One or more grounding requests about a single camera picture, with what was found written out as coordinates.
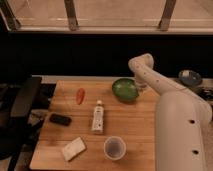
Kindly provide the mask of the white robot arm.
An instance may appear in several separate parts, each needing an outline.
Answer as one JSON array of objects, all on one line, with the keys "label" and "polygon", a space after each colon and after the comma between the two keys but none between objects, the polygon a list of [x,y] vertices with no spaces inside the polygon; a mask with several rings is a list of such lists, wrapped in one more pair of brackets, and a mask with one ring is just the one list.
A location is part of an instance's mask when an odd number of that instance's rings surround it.
[{"label": "white robot arm", "polygon": [[153,70],[146,53],[129,60],[140,90],[159,95],[155,108],[156,171],[207,171],[202,132],[212,120],[211,106],[189,88]]}]

